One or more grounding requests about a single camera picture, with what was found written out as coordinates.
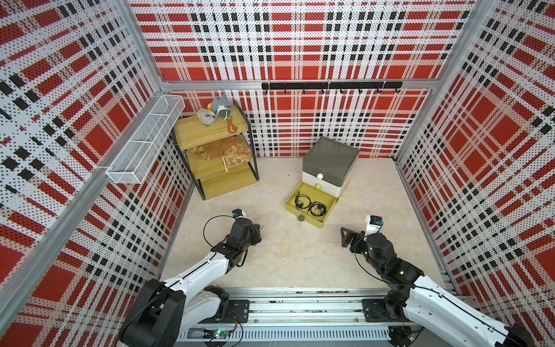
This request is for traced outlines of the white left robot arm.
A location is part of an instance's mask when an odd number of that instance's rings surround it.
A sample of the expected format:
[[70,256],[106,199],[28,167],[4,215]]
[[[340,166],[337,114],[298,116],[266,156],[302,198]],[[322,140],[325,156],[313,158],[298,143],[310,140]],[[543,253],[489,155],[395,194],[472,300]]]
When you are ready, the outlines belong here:
[[151,279],[135,299],[118,334],[126,346],[173,346],[179,334],[206,319],[229,314],[229,294],[212,285],[241,267],[262,241],[260,225],[234,218],[230,233],[197,264],[165,281]]

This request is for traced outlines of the black earphones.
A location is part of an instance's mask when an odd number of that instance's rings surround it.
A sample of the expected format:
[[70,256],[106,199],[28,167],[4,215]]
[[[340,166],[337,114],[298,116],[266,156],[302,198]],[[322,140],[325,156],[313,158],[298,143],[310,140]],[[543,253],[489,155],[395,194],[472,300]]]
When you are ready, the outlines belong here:
[[302,211],[308,209],[308,207],[312,203],[312,200],[308,195],[298,192],[294,198],[294,203],[296,209]]
[[314,217],[322,217],[328,213],[327,206],[322,202],[312,202],[311,205],[308,207],[308,211]]

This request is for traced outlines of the white drawer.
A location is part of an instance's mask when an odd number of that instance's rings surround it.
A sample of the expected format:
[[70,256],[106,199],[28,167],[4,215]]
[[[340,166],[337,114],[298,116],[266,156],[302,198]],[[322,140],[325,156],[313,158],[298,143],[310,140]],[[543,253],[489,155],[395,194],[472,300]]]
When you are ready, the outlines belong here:
[[328,193],[336,198],[339,198],[346,188],[352,174],[350,173],[341,186],[335,186],[324,179],[320,179],[318,176],[312,176],[310,173],[302,172],[301,178],[302,182],[319,190]]

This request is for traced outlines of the yellow bottom drawer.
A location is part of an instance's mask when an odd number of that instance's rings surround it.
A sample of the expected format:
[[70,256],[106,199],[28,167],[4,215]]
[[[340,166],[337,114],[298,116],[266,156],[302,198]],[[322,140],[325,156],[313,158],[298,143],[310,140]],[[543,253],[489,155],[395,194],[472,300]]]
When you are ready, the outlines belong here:
[[322,229],[339,198],[301,182],[285,202],[286,210],[300,222]]

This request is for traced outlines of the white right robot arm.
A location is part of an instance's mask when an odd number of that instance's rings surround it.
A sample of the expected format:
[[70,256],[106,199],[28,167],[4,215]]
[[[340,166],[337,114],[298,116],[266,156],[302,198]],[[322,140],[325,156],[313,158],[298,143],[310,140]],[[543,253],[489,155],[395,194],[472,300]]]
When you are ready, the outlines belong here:
[[362,255],[373,278],[388,285],[384,298],[390,318],[404,317],[452,346],[534,346],[522,325],[490,318],[444,290],[423,270],[399,258],[384,234],[341,228],[341,245]]

